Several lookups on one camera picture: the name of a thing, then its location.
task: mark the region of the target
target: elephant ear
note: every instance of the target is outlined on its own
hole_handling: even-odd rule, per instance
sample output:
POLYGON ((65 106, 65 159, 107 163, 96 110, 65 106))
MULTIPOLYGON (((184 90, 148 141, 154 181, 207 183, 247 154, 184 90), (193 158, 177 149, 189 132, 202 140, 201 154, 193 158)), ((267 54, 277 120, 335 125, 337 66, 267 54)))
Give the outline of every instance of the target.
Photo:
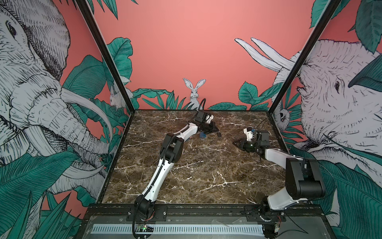
POLYGON ((28 41, 46 69, 60 79, 66 66, 70 36, 64 18, 52 0, 0 0, 24 28, 28 41))

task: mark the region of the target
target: black mounting plate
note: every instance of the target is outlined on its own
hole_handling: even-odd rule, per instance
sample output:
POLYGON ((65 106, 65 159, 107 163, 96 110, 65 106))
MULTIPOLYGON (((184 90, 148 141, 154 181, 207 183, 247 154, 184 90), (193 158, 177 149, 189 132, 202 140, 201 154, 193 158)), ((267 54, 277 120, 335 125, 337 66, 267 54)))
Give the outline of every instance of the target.
POLYGON ((258 206, 245 206, 244 209, 247 211, 246 217, 247 221, 256 221, 261 222, 262 224, 266 223, 275 223, 278 222, 279 219, 277 216, 280 216, 281 221, 286 221, 285 216, 281 215, 281 211, 269 211, 265 215, 271 219, 269 222, 265 222, 257 211, 258 206))
MULTIPOLYGON (((135 206, 130 206, 129 207, 129 212, 128 212, 128 215, 126 217, 126 221, 132 221, 133 220, 133 217, 134 217, 134 212, 135 212, 135 206)), ((167 206, 164 206, 164 205, 155 205, 154 206, 154 216, 152 217, 152 219, 148 220, 148 221, 145 221, 145 223, 147 222, 153 222, 153 221, 166 221, 166 215, 167 215, 167 206)), ((139 214, 137 215, 136 217, 136 223, 140 223, 142 222, 139 218, 139 214)))

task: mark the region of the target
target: rabbit ear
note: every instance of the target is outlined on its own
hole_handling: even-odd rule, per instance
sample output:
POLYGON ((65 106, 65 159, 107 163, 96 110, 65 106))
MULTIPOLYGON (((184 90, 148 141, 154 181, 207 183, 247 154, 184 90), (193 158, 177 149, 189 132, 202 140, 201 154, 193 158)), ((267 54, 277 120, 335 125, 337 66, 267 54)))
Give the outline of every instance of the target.
POLYGON ((196 84, 195 89, 201 87, 204 83, 206 83, 206 80, 205 80, 205 79, 200 80, 200 81, 196 84))
POLYGON ((189 88, 189 89, 193 89, 194 88, 194 86, 192 85, 191 81, 189 81, 186 78, 183 78, 183 80, 185 81, 187 88, 189 88))

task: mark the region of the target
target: rabbit illustration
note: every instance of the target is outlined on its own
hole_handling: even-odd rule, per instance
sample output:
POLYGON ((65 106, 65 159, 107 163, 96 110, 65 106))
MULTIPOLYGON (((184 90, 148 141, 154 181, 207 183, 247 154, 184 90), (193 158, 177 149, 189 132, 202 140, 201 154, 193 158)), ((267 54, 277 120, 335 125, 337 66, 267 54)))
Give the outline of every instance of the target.
POLYGON ((197 109, 199 107, 199 101, 197 100, 199 98, 199 95, 197 93, 197 89, 199 87, 201 87, 206 82, 206 80, 205 79, 200 80, 196 84, 195 88, 192 85, 191 81, 189 81, 186 78, 183 78, 183 80, 185 81, 185 84, 186 84, 187 88, 189 88, 191 90, 191 96, 190 96, 191 104, 190 105, 192 105, 192 107, 190 109, 197 109))

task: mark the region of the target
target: animal eye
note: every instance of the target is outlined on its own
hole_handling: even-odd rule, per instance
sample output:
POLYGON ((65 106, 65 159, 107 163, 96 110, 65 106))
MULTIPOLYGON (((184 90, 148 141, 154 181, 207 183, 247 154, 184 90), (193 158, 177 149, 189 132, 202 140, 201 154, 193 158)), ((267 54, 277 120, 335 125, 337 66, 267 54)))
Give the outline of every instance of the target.
POLYGON ((15 35, 17 35, 17 32, 16 30, 14 29, 14 27, 12 27, 11 23, 9 21, 6 21, 5 22, 5 25, 6 27, 8 28, 8 31, 11 33, 11 35, 13 36, 13 38, 15 37, 15 35))
POLYGON ((337 90, 337 93, 340 93, 338 90, 340 88, 340 83, 337 81, 334 85, 334 88, 337 90))

